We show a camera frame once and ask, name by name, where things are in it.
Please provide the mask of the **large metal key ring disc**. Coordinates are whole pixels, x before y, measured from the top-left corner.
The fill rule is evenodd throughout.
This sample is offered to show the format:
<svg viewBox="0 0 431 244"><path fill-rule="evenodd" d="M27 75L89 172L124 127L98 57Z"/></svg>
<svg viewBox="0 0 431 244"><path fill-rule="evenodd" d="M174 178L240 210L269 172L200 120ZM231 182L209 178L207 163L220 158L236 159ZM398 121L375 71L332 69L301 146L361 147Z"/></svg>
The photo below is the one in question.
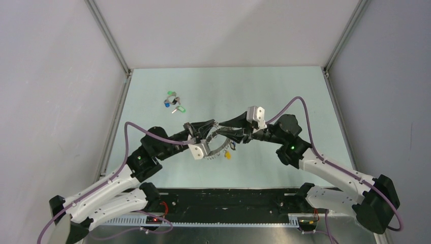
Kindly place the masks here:
<svg viewBox="0 0 431 244"><path fill-rule="evenodd" d="M212 141L208 143L210 148L210 154L205 157L207 160L213 160L219 156L224 156L226 151L232 150L230 148L230 143L233 142L230 139L219 135L219 130L233 130L232 127L222 127L215 125L211 130Z"/></svg>

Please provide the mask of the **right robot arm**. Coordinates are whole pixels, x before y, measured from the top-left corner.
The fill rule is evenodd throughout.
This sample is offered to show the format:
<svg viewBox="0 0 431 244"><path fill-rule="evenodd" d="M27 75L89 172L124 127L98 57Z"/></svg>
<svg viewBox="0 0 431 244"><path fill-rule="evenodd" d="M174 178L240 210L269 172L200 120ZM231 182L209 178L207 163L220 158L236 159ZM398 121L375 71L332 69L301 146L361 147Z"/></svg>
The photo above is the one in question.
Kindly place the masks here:
<svg viewBox="0 0 431 244"><path fill-rule="evenodd" d="M389 224L393 217L398 216L400 202L393 181L383 174L373 177L347 169L319 154L312 143L300 137L302 128L295 115L283 114L274 124L264 126L244 113L220 124L233 128L221 134L236 143L259 140L280 144L276 155L284 165L316 175L337 188L331 192L313 184L304 184L295 198L299 211L331 209L356 218L373 233L394 230Z"/></svg>

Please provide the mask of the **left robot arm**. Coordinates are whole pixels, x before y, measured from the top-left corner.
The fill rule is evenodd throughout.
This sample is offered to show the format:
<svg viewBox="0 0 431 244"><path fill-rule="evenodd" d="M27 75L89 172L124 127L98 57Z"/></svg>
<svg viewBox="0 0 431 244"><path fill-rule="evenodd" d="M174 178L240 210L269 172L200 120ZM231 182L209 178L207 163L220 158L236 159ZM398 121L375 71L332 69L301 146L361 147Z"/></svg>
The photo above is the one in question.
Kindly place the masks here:
<svg viewBox="0 0 431 244"><path fill-rule="evenodd" d="M185 150L190 150L195 159L207 156L206 137L214 123L213 119L186 123L182 131L168 136L162 127L145 130L126 122L126 129L134 127L145 134L141 145L132 153L126 146L120 166L85 190L70 197L56 195L49 200L52 220L48 226L64 224L66 228L60 240L52 237L51 242L78 243L104 221L136 210L159 209L159 192L147 179L162 169L160 160Z"/></svg>

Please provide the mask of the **key with yellow tag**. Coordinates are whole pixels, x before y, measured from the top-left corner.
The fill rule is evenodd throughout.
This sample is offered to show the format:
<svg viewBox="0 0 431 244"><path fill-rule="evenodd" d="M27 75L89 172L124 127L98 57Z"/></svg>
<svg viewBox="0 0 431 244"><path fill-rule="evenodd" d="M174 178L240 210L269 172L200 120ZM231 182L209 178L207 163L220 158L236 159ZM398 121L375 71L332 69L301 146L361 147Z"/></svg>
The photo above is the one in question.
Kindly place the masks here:
<svg viewBox="0 0 431 244"><path fill-rule="evenodd" d="M227 160L230 160L230 159L231 159L231 154L230 154L230 152L229 152L229 151L226 151L226 152L224 153L224 157L225 157Z"/></svg>

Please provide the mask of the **black tag key loose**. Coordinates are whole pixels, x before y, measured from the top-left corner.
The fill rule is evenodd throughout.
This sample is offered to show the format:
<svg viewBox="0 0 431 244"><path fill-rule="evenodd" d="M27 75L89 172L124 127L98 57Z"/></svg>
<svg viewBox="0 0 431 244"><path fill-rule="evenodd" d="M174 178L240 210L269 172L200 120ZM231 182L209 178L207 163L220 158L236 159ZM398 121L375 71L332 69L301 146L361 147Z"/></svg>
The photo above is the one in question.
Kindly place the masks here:
<svg viewBox="0 0 431 244"><path fill-rule="evenodd" d="M172 104L172 105L181 105L180 97L175 97L175 98L172 100L171 104Z"/></svg>

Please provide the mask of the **blue tag key loose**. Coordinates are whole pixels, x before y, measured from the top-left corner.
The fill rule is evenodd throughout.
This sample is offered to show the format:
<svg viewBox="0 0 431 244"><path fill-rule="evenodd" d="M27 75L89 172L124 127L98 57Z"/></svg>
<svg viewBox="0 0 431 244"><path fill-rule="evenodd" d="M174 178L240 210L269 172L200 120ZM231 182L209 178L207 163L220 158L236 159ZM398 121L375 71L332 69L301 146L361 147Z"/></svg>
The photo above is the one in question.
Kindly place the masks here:
<svg viewBox="0 0 431 244"><path fill-rule="evenodd" d="M172 105L172 102L167 98L164 100L165 107L170 107Z"/></svg>

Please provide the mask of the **left controller board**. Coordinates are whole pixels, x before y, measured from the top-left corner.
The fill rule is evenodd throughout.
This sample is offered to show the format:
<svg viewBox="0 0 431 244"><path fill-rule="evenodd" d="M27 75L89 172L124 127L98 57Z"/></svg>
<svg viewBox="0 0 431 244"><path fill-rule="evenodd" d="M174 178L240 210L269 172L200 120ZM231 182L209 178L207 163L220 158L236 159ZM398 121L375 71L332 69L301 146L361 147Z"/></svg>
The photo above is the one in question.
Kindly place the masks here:
<svg viewBox="0 0 431 244"><path fill-rule="evenodd" d="M147 225L156 225L156 224L162 224L163 222L164 222L163 217L161 217L161 216L155 216L155 217L147 216L145 223Z"/></svg>

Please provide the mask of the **controller board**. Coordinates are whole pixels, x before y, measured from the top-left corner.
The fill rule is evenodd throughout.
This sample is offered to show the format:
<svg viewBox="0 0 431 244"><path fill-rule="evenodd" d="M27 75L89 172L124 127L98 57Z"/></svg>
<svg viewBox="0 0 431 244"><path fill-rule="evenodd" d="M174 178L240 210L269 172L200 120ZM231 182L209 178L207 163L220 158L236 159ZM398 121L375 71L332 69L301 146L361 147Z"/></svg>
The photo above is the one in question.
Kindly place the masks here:
<svg viewBox="0 0 431 244"><path fill-rule="evenodd" d="M305 219L301 219L298 221L299 225L313 225L318 223L318 220L305 220Z"/></svg>
<svg viewBox="0 0 431 244"><path fill-rule="evenodd" d="M163 222L164 222L163 217L161 217L161 216L155 216L155 217L147 216L145 223L147 225L156 225L156 224L162 224Z"/></svg>

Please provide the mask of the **right controller board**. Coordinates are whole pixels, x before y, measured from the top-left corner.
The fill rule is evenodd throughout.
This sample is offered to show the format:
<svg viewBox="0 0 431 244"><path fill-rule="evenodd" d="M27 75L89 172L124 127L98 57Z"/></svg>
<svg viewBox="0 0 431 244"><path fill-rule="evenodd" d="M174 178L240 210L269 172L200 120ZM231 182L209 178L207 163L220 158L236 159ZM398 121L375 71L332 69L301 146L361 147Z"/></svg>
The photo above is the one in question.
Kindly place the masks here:
<svg viewBox="0 0 431 244"><path fill-rule="evenodd" d="M305 219L301 219L298 221L299 225L313 225L318 223L318 220L305 220Z"/></svg>

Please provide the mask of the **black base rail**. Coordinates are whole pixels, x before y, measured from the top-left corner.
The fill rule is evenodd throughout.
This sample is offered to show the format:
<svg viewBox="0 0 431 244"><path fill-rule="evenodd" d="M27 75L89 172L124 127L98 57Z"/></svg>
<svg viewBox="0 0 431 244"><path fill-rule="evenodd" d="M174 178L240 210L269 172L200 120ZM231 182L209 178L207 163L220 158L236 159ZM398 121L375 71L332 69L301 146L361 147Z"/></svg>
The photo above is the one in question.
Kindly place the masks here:
<svg viewBox="0 0 431 244"><path fill-rule="evenodd" d="M288 223L290 214L315 213L297 191L160 188L160 197L143 210L165 214L170 222Z"/></svg>

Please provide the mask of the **left aluminium frame post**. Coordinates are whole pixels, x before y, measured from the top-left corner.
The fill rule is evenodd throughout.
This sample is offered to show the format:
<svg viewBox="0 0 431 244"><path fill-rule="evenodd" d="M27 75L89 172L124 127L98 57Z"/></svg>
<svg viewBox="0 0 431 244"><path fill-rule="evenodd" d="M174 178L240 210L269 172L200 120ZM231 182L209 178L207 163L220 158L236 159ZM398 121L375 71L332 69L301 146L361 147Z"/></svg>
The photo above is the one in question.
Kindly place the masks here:
<svg viewBox="0 0 431 244"><path fill-rule="evenodd" d="M120 50L119 45L116 42L116 39L112 33L112 31L109 28L109 25L103 16L103 13L101 9L99 8L97 1L95 0L84 0L86 3L90 13L92 14L97 26L99 27L102 35L104 36L109 48L114 54L114 57L118 61L122 71L126 75L126 77L130 77L131 68L127 64L126 59L124 58L124 55L122 54L122 51Z"/></svg>

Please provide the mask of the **aluminium frame post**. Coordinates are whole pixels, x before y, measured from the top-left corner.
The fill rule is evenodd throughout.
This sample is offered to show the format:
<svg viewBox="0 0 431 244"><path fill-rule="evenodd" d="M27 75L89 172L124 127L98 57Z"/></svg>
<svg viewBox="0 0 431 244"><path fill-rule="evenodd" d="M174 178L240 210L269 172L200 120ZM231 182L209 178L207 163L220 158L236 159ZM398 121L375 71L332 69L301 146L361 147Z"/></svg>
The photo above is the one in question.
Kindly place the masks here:
<svg viewBox="0 0 431 244"><path fill-rule="evenodd" d="M370 0L360 0L358 1L354 11L352 12L347 24L345 25L340 37L338 38L335 47L333 48L329 58L327 59L325 65L323 66L324 75L328 78L330 75L330 70L338 59L339 55L343 51L344 47L347 45L349 39L353 35L357 25L359 24L361 18L365 14Z"/></svg>
<svg viewBox="0 0 431 244"><path fill-rule="evenodd" d="M119 45L116 42L116 39L112 33L112 31L109 28L109 25L103 16L103 13L101 9L99 8L97 1L95 0L84 0L86 3L90 13L92 14L97 26L99 27L102 35L104 36L109 48L114 54L114 57L118 61L122 71L126 75L126 77L130 77L131 68L127 64L126 59L124 58L124 55L122 54L122 51L120 50Z"/></svg>

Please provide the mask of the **right aluminium frame post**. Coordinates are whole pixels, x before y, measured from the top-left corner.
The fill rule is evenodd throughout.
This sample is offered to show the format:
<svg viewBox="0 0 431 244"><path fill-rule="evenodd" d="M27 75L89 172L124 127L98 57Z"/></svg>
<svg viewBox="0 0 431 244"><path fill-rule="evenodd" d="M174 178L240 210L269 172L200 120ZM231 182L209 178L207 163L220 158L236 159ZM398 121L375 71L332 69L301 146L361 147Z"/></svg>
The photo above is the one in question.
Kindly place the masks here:
<svg viewBox="0 0 431 244"><path fill-rule="evenodd" d="M360 0L358 1L354 11L352 12L347 24L345 25L340 37L338 38L335 47L333 48L329 58L327 59L325 65L323 66L324 75L328 78L330 75L330 70L338 59L339 55L343 51L344 47L347 45L349 39L353 35L357 25L359 24L361 18L365 14L370 0Z"/></svg>

